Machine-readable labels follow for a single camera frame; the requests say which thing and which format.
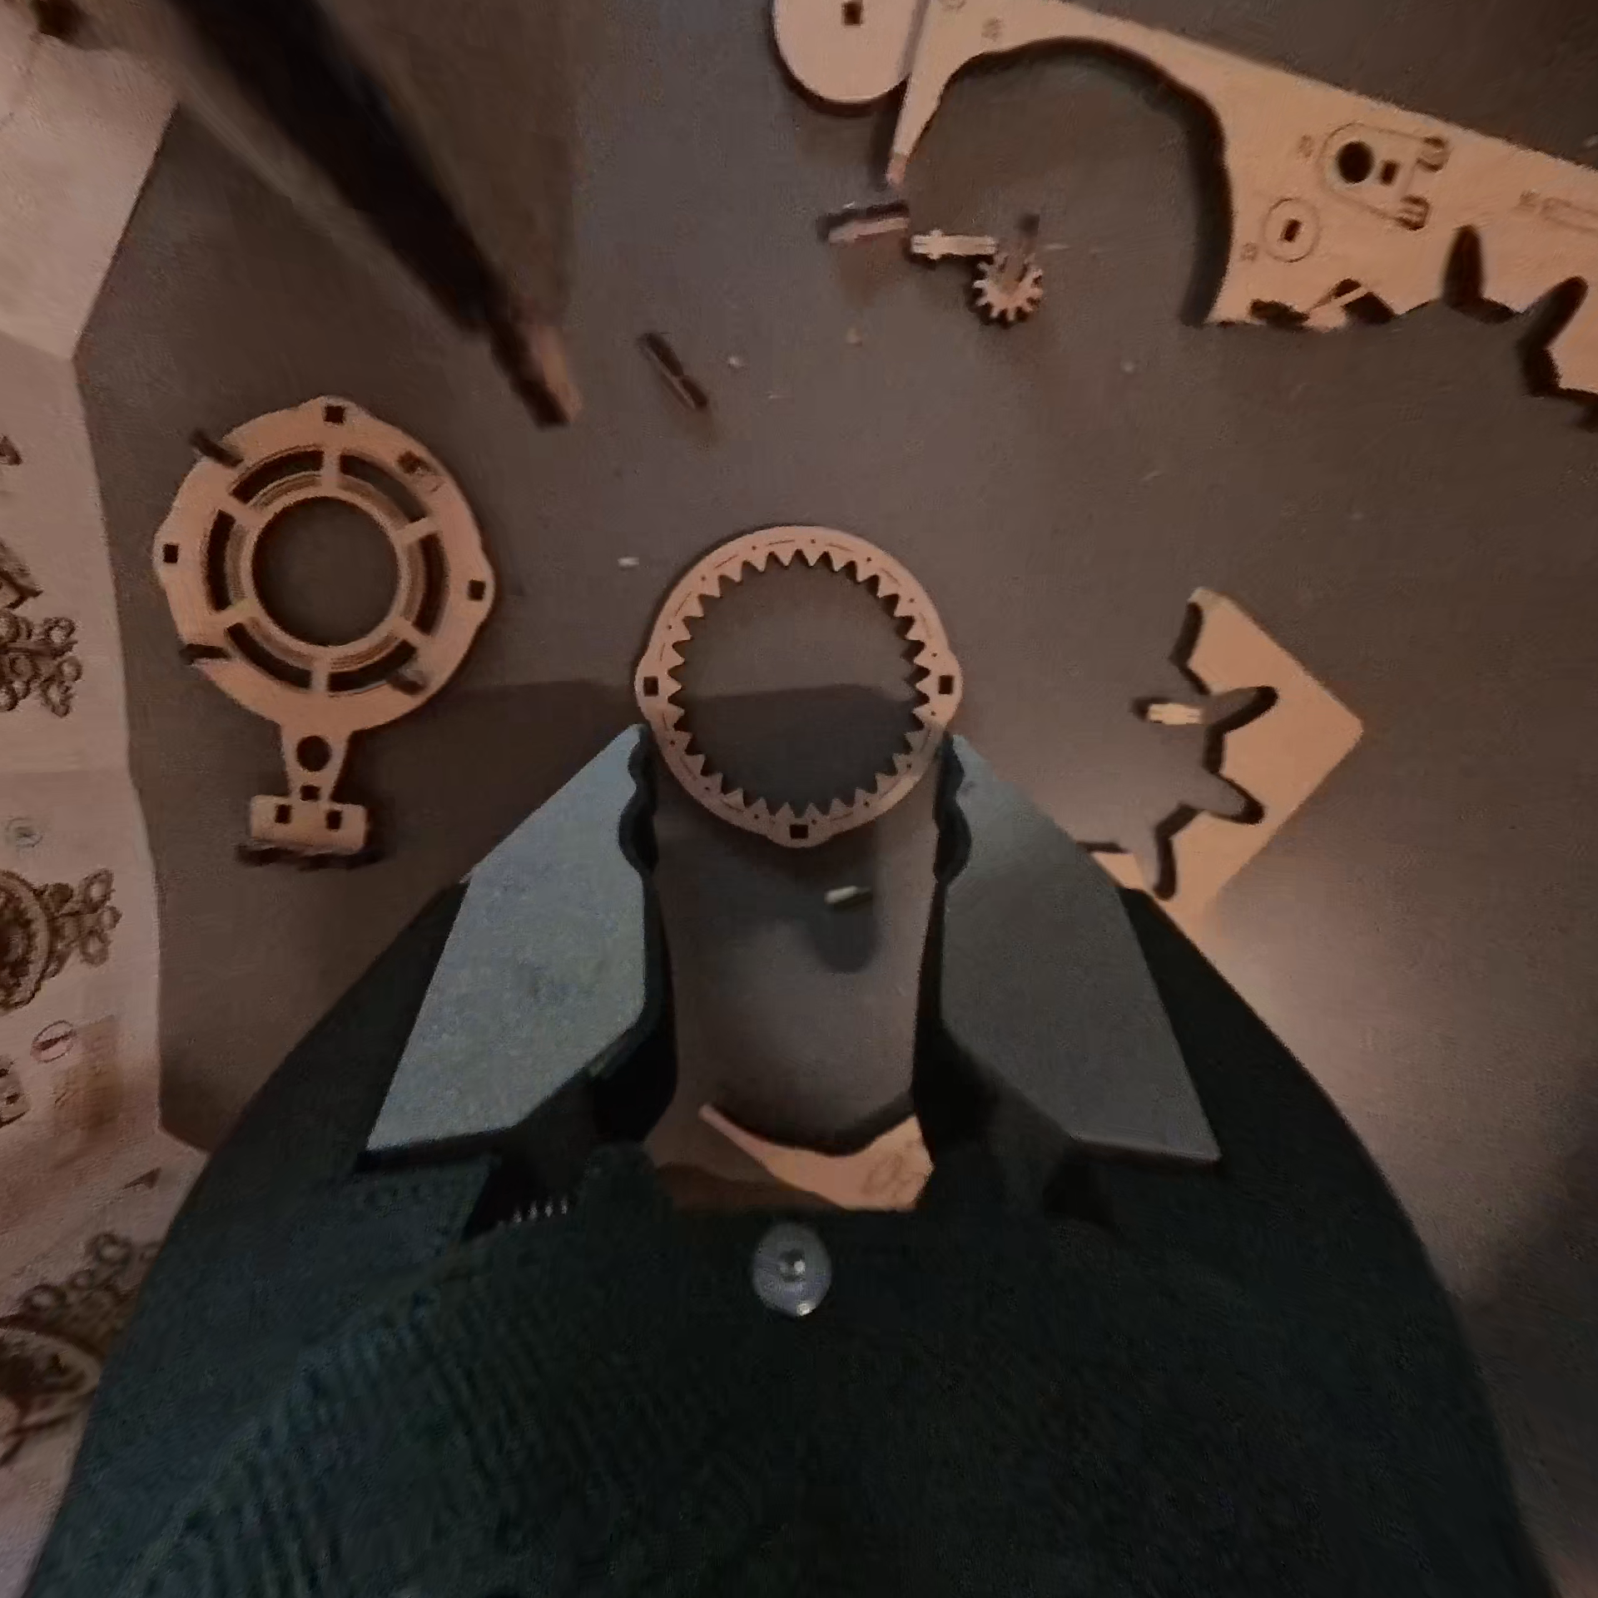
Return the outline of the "curved wooden scrap piece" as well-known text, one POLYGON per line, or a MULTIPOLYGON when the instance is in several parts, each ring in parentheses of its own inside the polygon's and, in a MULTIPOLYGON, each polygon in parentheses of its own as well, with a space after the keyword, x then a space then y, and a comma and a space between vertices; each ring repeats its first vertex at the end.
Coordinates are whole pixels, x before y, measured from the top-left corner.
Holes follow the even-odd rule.
POLYGON ((823 1154, 782 1146, 749 1133, 713 1106, 700 1106, 698 1114, 705 1127, 759 1165, 778 1186, 808 1194, 835 1209, 907 1213, 917 1207, 932 1177, 932 1158, 915 1116, 858 1152, 823 1154))

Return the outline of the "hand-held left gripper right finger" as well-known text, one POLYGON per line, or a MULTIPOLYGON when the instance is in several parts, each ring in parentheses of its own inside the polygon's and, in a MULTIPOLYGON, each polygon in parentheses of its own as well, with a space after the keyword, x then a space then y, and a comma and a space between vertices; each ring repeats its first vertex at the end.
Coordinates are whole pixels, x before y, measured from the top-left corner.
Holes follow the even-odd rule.
POLYGON ((1213 1167, 1221 1148, 1120 889, 943 741, 911 1102, 934 1154, 1213 1167))

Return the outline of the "large wooden part sheet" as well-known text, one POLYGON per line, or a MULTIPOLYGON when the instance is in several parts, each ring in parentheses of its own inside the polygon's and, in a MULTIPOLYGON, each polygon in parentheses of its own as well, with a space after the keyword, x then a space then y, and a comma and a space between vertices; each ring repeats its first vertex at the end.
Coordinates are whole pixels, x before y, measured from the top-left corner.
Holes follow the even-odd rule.
POLYGON ((789 79, 831 107, 899 94, 886 182, 968 67, 1042 48, 1107 52, 1151 69, 1217 128, 1229 252, 1211 326, 1284 315, 1335 332, 1356 305, 1409 315, 1445 298, 1463 235, 1478 296, 1525 315, 1563 286, 1584 298, 1544 345, 1552 389, 1596 397, 1596 176, 1550 153, 1451 126, 1080 5, 770 7, 789 79))

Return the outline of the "folded paper instruction sheet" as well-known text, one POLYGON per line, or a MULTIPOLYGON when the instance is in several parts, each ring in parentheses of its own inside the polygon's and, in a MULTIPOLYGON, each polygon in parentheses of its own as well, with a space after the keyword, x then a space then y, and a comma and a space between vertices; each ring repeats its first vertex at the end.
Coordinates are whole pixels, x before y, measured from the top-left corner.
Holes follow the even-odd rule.
POLYGON ((169 121, 140 67, 3 5, 3 1477, 81 1424, 159 1165, 154 870, 76 349, 169 121))

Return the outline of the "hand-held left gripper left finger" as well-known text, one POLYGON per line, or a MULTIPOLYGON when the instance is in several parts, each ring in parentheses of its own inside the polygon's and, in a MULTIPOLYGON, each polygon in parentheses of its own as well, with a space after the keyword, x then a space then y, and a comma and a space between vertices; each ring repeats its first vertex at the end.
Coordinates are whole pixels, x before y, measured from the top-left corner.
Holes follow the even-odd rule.
POLYGON ((466 876, 365 1152, 532 1156, 658 1026, 650 739, 618 733, 466 876))

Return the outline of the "small wooden gear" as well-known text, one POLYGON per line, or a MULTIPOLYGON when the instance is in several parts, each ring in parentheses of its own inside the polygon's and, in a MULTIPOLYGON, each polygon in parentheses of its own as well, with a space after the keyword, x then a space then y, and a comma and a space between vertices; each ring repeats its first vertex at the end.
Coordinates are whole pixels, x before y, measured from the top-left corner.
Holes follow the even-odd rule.
POLYGON ((972 309, 995 328, 1029 320, 1044 300, 1038 239, 1042 218, 1023 214, 1008 242, 989 252, 972 273, 972 309))

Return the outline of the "wooden ring gear teeth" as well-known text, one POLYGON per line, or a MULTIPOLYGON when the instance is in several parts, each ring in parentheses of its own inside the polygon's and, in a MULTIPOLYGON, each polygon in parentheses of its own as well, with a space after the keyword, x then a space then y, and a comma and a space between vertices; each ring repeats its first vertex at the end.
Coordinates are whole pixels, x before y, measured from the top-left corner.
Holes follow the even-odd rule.
POLYGON ((920 785, 962 705, 964 671, 930 594, 886 551, 823 526, 770 526, 724 541, 684 572, 654 615, 631 691, 654 750, 694 804, 736 830, 782 849, 804 851, 871 827, 920 785), (736 587, 768 566, 827 568, 871 591, 909 648, 911 729, 888 754, 886 768, 871 773, 867 787, 856 787, 846 800, 835 798, 827 807, 774 806, 755 792, 728 787, 692 741, 686 710, 675 701, 683 690, 692 625, 705 621, 707 608, 721 600, 724 587, 736 587))

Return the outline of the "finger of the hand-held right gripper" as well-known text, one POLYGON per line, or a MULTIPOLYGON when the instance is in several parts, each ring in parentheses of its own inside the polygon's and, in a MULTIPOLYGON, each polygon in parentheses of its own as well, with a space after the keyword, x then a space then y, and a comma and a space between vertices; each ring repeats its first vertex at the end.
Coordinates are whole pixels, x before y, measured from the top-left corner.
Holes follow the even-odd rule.
POLYGON ((188 5, 186 37, 215 132, 481 338, 542 427, 580 416, 567 5, 188 5))

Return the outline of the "wooden scrap sheet gear cutout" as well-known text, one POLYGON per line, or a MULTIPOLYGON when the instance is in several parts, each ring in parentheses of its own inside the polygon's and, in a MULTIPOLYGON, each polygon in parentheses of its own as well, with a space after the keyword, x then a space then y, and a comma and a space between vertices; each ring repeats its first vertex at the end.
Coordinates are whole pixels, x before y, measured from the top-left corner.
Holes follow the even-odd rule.
POLYGON ((1246 610, 1196 589, 1164 693, 1130 701, 1084 847, 1189 925, 1358 747, 1362 722, 1246 610))

